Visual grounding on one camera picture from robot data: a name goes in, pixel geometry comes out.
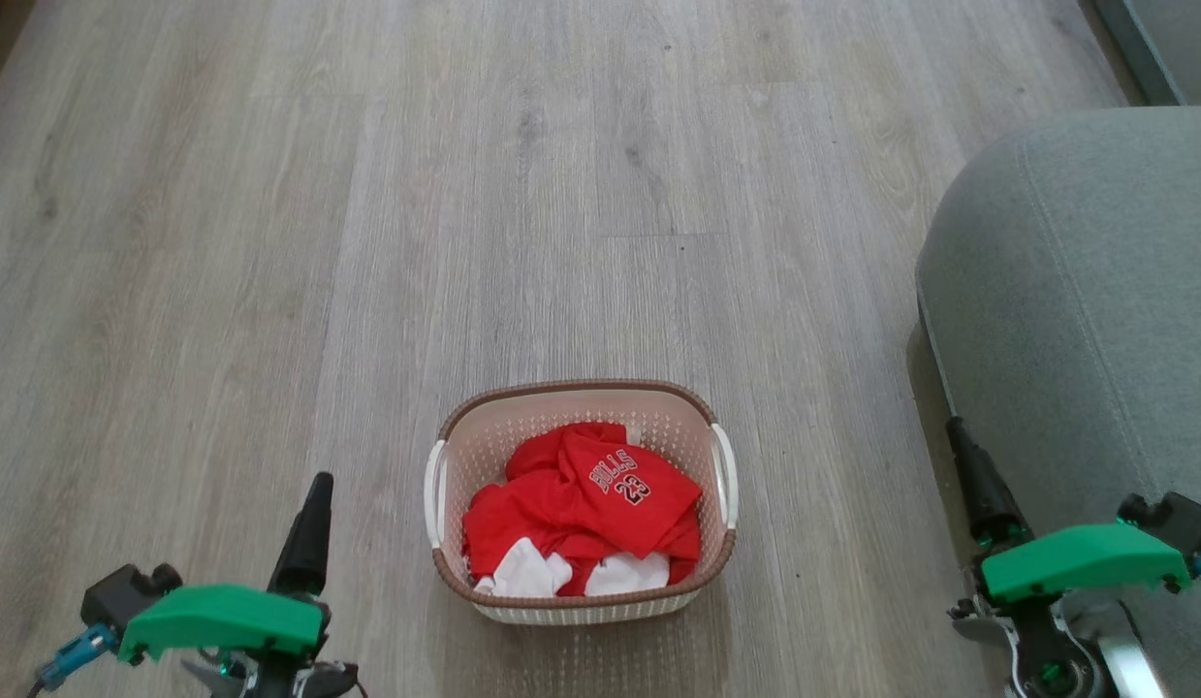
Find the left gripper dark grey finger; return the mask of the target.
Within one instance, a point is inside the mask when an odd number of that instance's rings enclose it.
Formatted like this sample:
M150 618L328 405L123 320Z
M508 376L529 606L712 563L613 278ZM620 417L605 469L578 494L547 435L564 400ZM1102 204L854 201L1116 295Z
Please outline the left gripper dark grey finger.
M324 592L331 543L334 479L318 472L289 527L267 591L286 596Z

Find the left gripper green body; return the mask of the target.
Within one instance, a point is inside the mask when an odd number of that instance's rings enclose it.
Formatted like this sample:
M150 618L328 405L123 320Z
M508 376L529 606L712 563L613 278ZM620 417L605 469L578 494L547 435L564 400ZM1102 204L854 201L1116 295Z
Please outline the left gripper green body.
M126 624L118 661L197 650L201 663L183 667L211 697L347 697L362 690L358 666L318 657L330 619L311 593L178 587Z

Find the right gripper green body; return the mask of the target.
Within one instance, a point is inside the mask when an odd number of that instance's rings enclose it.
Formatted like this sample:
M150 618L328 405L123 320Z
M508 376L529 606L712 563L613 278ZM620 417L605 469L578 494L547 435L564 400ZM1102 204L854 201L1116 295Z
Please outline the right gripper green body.
M1006 652L1003 697L1166 697L1125 587L1193 587L1181 551L1127 523L1066 527L984 551L949 615L968 642Z

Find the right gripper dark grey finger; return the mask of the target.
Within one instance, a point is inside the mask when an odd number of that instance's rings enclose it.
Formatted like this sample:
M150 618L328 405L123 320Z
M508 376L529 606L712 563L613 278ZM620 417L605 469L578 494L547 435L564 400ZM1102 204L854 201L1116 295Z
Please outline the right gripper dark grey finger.
M970 538L982 551L1022 545L1033 539L1016 499L997 472L994 460L972 436L963 417L950 417L946 432L954 451Z

